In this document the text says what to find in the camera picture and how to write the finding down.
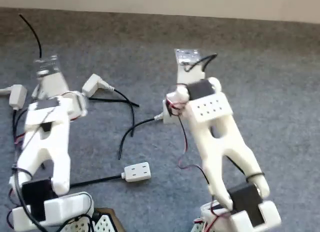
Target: cable connector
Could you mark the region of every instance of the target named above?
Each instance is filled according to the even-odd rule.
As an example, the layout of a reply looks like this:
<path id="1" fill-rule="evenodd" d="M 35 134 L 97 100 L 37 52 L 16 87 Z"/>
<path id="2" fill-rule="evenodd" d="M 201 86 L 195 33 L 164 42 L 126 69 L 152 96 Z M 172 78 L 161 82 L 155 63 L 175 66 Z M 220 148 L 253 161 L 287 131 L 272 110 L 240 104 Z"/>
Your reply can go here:
<path id="1" fill-rule="evenodd" d="M 25 104 L 27 89 L 21 84 L 14 84 L 10 87 L 0 89 L 0 96 L 10 95 L 9 105 L 14 110 L 22 109 Z"/>
<path id="2" fill-rule="evenodd" d="M 122 179 L 127 182 L 143 181 L 151 178 L 151 171 L 148 162 L 129 165 L 124 168 L 121 174 Z"/>
<path id="3" fill-rule="evenodd" d="M 113 92 L 115 88 L 104 81 L 99 75 L 93 73 L 82 87 L 82 92 L 87 97 L 91 97 L 98 89 Z"/>
<path id="4" fill-rule="evenodd" d="M 153 118 L 154 118 L 155 121 L 163 120 L 164 119 L 164 113 L 162 112 L 162 113 L 156 115 Z"/>

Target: black wire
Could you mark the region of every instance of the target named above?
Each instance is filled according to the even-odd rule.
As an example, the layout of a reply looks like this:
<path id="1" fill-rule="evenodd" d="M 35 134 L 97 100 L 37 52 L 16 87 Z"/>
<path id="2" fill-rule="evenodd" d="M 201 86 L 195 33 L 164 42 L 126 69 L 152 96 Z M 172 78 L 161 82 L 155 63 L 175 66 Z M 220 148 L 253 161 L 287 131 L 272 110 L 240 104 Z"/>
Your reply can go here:
<path id="1" fill-rule="evenodd" d="M 218 56 L 217 53 L 214 53 L 214 54 L 211 55 L 211 57 L 207 60 L 207 62 L 205 62 L 205 64 L 202 66 L 202 69 L 201 69 L 202 72 L 205 72 L 205 71 L 206 71 L 206 68 L 207 68 L 208 64 L 210 64 L 210 62 L 211 62 L 212 60 L 214 60 L 217 56 Z"/>
<path id="2" fill-rule="evenodd" d="M 90 231 L 90 232 L 94 232 L 95 229 L 94 229 L 93 220 L 92 220 L 92 218 L 91 218 L 89 215 L 87 215 L 87 214 L 81 214 L 81 215 L 76 216 L 76 217 L 74 217 L 74 218 L 68 219 L 67 221 L 65 221 L 65 222 L 58 228 L 58 230 L 57 230 L 56 232 L 62 231 L 63 228 L 64 228 L 67 224 L 70 223 L 70 221 L 72 221 L 72 220 L 77 220 L 77 219 L 80 219 L 80 218 L 82 218 L 82 217 L 87 217 L 87 218 L 89 219 L 89 222 L 90 222 L 89 231 Z"/>
<path id="3" fill-rule="evenodd" d="M 12 225 L 12 223 L 10 222 L 10 215 L 12 213 L 12 210 L 10 210 L 7 214 L 6 214 L 6 222 L 8 224 L 8 226 L 11 228 L 11 229 L 15 229 L 14 226 Z"/>
<path id="4" fill-rule="evenodd" d="M 205 60 L 208 60 L 209 62 L 205 63 L 204 66 L 201 68 L 202 71 L 204 71 L 204 69 L 206 69 L 207 65 L 214 59 L 216 58 L 218 55 L 216 53 L 208 55 L 206 57 L 201 58 L 200 60 L 198 60 L 197 62 L 195 62 L 193 65 L 190 66 L 190 68 L 188 69 L 184 69 L 185 72 L 190 72 L 195 66 L 197 66 L 198 64 L 202 63 Z"/>
<path id="5" fill-rule="evenodd" d="M 227 156 L 228 160 L 235 166 L 237 169 L 242 173 L 245 174 L 245 172 L 242 170 L 242 168 L 239 167 L 229 156 Z"/>
<path id="6" fill-rule="evenodd" d="M 12 114 L 12 136 L 13 136 L 13 142 L 16 141 L 16 131 L 15 131 L 15 125 L 16 125 L 16 117 L 17 117 L 17 111 L 14 109 Z"/>
<path id="7" fill-rule="evenodd" d="M 134 128 L 136 128 L 137 126 L 140 126 L 140 125 L 143 125 L 145 123 L 148 123 L 148 122 L 151 122 L 151 121 L 154 121 L 155 118 L 149 118 L 149 119 L 146 119 L 144 121 L 141 121 L 139 123 L 136 123 L 134 126 L 132 126 L 131 128 L 129 128 L 123 135 L 122 139 L 121 139 L 121 143 L 120 143 L 120 147 L 119 147 L 119 151 L 118 151 L 118 160 L 121 159 L 121 155 L 122 155 L 122 149 L 123 149 L 123 146 L 124 146 L 124 142 L 125 142 L 125 139 L 127 137 L 127 135 L 130 133 L 131 130 L 133 130 Z"/>
<path id="8" fill-rule="evenodd" d="M 39 40 L 39 37 L 36 33 L 36 31 L 34 30 L 34 28 L 31 26 L 31 24 L 26 20 L 26 18 L 22 15 L 22 14 L 19 14 L 20 18 L 26 23 L 26 25 L 30 28 L 30 30 L 32 31 L 35 39 L 36 39 L 36 42 L 38 43 L 38 47 L 39 47 L 39 59 L 42 58 L 42 47 L 41 47 L 41 43 L 40 43 L 40 40 Z"/>
<path id="9" fill-rule="evenodd" d="M 93 98 L 89 97 L 88 100 L 90 101 L 100 101 L 100 102 L 107 102 L 107 103 L 126 103 L 126 104 L 132 104 L 135 107 L 140 107 L 139 104 L 134 103 L 132 101 L 127 101 L 126 99 L 113 99 L 113 98 Z"/>
<path id="10" fill-rule="evenodd" d="M 184 141 L 185 141 L 185 146 L 188 148 L 188 138 L 187 138 L 187 133 L 186 133 L 184 124 L 182 123 L 180 116 L 178 116 L 178 119 L 179 119 L 179 122 L 180 122 L 180 125 L 181 125 L 181 128 L 182 128 L 182 132 L 183 132 L 183 136 L 184 136 Z M 202 175 L 204 176 L 207 184 L 208 184 L 208 185 L 210 184 L 210 183 L 209 183 L 209 180 L 208 180 L 208 178 L 207 178 L 207 176 L 206 176 L 206 174 L 205 174 L 205 172 L 204 172 L 204 170 L 203 170 L 199 165 L 197 165 L 197 164 L 189 164 L 189 165 L 186 165 L 186 166 L 180 166 L 180 165 L 178 164 L 178 167 L 179 167 L 180 169 L 187 169 L 188 167 L 196 167 L 196 168 L 198 168 L 198 169 L 201 171 Z"/>
<path id="11" fill-rule="evenodd" d="M 131 114 L 132 114 L 132 127 L 133 129 L 131 130 L 131 137 L 134 136 L 134 132 L 135 132 L 135 124 L 136 124 L 136 119 L 135 119 L 135 110 L 134 110 L 134 107 L 131 103 L 131 101 L 123 94 L 121 93 L 119 90 L 117 89 L 114 89 L 114 92 L 118 93 L 119 95 L 121 95 L 123 98 L 125 98 L 126 101 L 128 101 L 129 105 L 130 105 L 130 108 L 131 108 Z"/>
<path id="12" fill-rule="evenodd" d="M 88 186 L 88 185 L 97 184 L 97 183 L 110 181 L 110 180 L 115 180 L 115 179 L 121 179 L 121 178 L 122 178 L 122 176 L 121 176 L 121 174 L 119 174 L 119 175 L 115 175 L 115 176 L 92 179 L 92 180 L 79 182 L 79 183 L 72 183 L 72 184 L 70 184 L 70 189 L 73 189 L 73 188 L 76 188 L 76 187 Z"/>
<path id="13" fill-rule="evenodd" d="M 13 205 L 15 205 L 15 206 L 20 206 L 20 204 L 18 204 L 17 202 L 15 202 L 15 201 L 12 199 L 12 197 L 11 197 L 11 194 L 12 194 L 13 191 L 14 191 L 13 188 L 11 188 L 11 189 L 9 190 L 8 199 L 10 200 L 10 202 L 11 202 Z"/>
<path id="14" fill-rule="evenodd" d="M 12 121 L 12 130 L 13 130 L 13 138 L 14 138 L 14 141 L 16 141 L 16 138 L 17 138 L 17 129 L 18 129 L 18 124 L 19 124 L 19 121 L 21 119 L 21 117 L 28 111 L 28 109 L 24 109 L 20 114 L 19 116 L 17 117 L 16 121 L 14 122 L 13 124 L 13 121 Z"/>

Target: white plug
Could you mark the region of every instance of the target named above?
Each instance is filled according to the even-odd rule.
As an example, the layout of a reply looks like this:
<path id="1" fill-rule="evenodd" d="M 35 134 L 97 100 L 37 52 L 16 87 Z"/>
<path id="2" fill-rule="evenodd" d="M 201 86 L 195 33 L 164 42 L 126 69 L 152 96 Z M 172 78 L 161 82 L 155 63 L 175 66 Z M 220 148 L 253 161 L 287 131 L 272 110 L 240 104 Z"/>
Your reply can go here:
<path id="1" fill-rule="evenodd" d="M 17 111 L 22 109 L 25 104 L 27 89 L 21 84 L 14 84 L 10 87 L 0 89 L 0 95 L 10 95 L 9 105 Z"/>
<path id="2" fill-rule="evenodd" d="M 82 93 L 91 97 L 98 89 L 104 89 L 110 92 L 115 90 L 114 87 L 105 82 L 99 75 L 93 73 L 82 87 Z"/>
<path id="3" fill-rule="evenodd" d="M 148 162 L 137 163 L 124 168 L 121 174 L 122 179 L 127 182 L 143 181 L 151 178 L 151 171 Z"/>

